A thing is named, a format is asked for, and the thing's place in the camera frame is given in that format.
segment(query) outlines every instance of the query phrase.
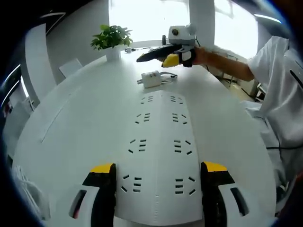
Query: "floor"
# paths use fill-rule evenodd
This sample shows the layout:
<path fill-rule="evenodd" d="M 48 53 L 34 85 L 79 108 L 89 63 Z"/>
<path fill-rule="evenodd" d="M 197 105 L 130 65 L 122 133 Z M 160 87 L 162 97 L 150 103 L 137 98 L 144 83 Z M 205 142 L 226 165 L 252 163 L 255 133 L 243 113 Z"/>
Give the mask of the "floor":
<path fill-rule="evenodd" d="M 231 86 L 229 87 L 229 81 L 226 81 L 224 79 L 220 81 L 234 96 L 240 99 L 240 101 L 254 102 L 254 99 L 247 95 L 238 84 L 232 82 Z"/>

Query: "yellow tip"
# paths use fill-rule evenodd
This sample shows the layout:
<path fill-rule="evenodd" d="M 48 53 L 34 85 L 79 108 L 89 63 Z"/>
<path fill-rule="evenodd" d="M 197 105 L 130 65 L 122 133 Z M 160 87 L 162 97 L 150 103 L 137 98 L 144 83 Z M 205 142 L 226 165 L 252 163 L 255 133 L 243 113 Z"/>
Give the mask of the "yellow tip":
<path fill-rule="evenodd" d="M 164 60 L 162 67 L 168 68 L 176 65 L 179 65 L 179 56 L 175 53 L 172 53 Z"/>
<path fill-rule="evenodd" d="M 207 170 L 209 172 L 220 172 L 220 171 L 227 171 L 227 168 L 213 162 L 204 162 L 207 166 Z"/>
<path fill-rule="evenodd" d="M 91 169 L 91 173 L 105 173 L 108 174 L 110 167 L 112 166 L 113 163 L 106 163 L 101 166 L 95 166 L 94 168 Z"/>

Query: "window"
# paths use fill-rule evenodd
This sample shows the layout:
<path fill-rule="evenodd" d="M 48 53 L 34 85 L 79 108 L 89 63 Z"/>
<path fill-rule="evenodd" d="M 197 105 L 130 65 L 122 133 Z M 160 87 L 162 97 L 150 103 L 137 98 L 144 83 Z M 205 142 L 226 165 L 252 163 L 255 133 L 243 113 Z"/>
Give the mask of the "window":
<path fill-rule="evenodd" d="M 28 97 L 28 92 L 27 92 L 27 88 L 26 88 L 26 86 L 24 84 L 23 76 L 21 76 L 21 86 L 22 86 L 24 94 L 25 94 L 25 96 L 27 98 Z"/>
<path fill-rule="evenodd" d="M 188 25 L 188 0 L 110 0 L 109 23 L 131 29 L 134 42 L 168 37 L 170 26 Z"/>
<path fill-rule="evenodd" d="M 244 58 L 258 49 L 258 24 L 253 15 L 229 0 L 214 0 L 214 44 Z"/>

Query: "white pillar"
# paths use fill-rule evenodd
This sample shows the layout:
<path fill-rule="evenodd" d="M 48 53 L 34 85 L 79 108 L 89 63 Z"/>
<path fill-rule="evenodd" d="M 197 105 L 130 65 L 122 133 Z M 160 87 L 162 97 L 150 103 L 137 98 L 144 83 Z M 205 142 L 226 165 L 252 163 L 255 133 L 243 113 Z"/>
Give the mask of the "white pillar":
<path fill-rule="evenodd" d="M 49 62 L 45 24 L 28 31 L 25 39 L 27 71 L 40 101 L 56 86 Z"/>
<path fill-rule="evenodd" d="M 196 27 L 196 35 L 201 46 L 214 46 L 214 0 L 189 0 L 190 23 Z"/>

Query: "potted plant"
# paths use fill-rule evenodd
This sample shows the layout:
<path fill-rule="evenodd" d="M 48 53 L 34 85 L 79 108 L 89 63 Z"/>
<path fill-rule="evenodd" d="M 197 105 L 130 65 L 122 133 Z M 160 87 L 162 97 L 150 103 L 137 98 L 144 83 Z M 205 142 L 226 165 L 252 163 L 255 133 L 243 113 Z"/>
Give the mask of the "potted plant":
<path fill-rule="evenodd" d="M 101 33 L 93 35 L 94 39 L 91 41 L 91 46 L 97 50 L 106 49 L 106 57 L 108 61 L 120 59 L 121 52 L 118 49 L 118 45 L 127 45 L 133 41 L 129 35 L 130 30 L 127 27 L 122 28 L 121 26 L 100 26 Z"/>

